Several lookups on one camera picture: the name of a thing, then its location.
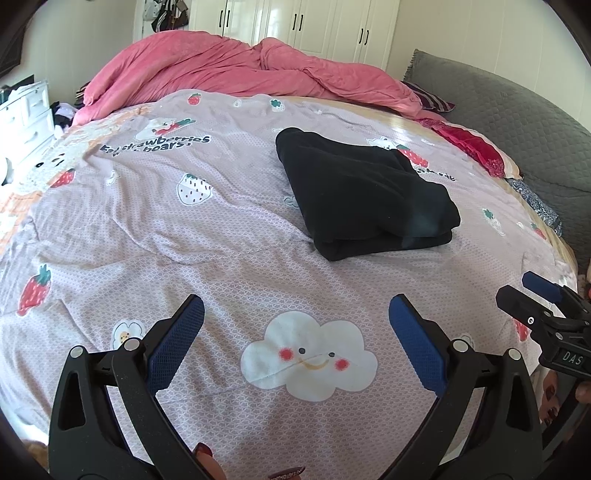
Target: screw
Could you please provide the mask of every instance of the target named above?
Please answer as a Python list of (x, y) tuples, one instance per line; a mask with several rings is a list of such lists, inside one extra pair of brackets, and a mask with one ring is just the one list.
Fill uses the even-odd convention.
[(454, 340), (452, 345), (453, 349), (457, 350), (458, 352), (468, 351), (468, 344), (464, 340)]
[(137, 347), (139, 347), (139, 340), (137, 338), (130, 338), (123, 344), (123, 348), (129, 352), (132, 352)]
[(84, 349), (80, 345), (75, 346), (72, 350), (70, 350), (70, 356), (72, 358), (78, 358), (83, 353), (84, 353)]
[(515, 348), (509, 348), (509, 356), (513, 360), (519, 360), (521, 359), (521, 352)]

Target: wardrobe door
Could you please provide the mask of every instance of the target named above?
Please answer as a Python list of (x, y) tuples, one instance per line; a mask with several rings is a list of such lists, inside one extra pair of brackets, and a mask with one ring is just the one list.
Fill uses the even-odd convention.
[(299, 28), (301, 0), (265, 0), (258, 40), (275, 37), (293, 46)]
[(295, 22), (294, 47), (308, 55), (325, 59), (337, 0), (301, 0)]
[(257, 43), (261, 28), (263, 0), (228, 0), (223, 36)]
[(197, 0), (191, 2), (189, 30), (223, 35), (226, 24), (226, 0)]
[(400, 0), (371, 0), (359, 61), (385, 70), (392, 48)]
[(365, 42), (365, 24), (371, 0), (339, 0), (330, 35), (328, 57), (335, 61), (353, 63)]

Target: blue patterned fabric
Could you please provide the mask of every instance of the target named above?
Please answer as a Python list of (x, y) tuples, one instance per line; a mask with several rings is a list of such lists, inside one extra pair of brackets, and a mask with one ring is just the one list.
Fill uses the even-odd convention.
[(558, 213), (556, 213), (551, 206), (544, 203), (544, 201), (523, 182), (523, 180), (505, 180), (515, 189), (517, 193), (519, 193), (519, 195), (523, 197), (523, 199), (530, 207), (532, 207), (534, 212), (538, 214), (543, 222), (552, 230), (554, 230), (556, 235), (562, 236), (562, 220), (560, 220)]

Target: blue textured pad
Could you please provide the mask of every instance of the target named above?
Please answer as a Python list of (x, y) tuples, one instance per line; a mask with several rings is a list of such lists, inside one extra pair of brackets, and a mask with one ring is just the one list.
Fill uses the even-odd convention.
[(441, 397), (447, 387), (445, 362), (417, 322), (414, 312), (400, 296), (395, 296), (390, 302), (388, 316), (423, 387)]
[(550, 303), (558, 304), (562, 301), (560, 287), (533, 272), (525, 272), (521, 282), (529, 291), (538, 294)]
[(181, 312), (148, 361), (146, 384), (152, 395), (170, 385), (189, 347), (203, 326), (205, 307), (195, 297)]

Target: red cheek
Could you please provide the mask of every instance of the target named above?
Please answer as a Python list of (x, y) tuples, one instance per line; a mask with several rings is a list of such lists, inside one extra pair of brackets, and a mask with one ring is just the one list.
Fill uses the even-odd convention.
[(349, 368), (349, 361), (345, 360), (344, 358), (341, 358), (340, 360), (337, 360), (335, 362), (335, 368), (339, 372), (342, 372), (343, 370), (347, 370)]
[(294, 359), (294, 352), (291, 348), (282, 348), (279, 350), (279, 358), (284, 362), (289, 362)]

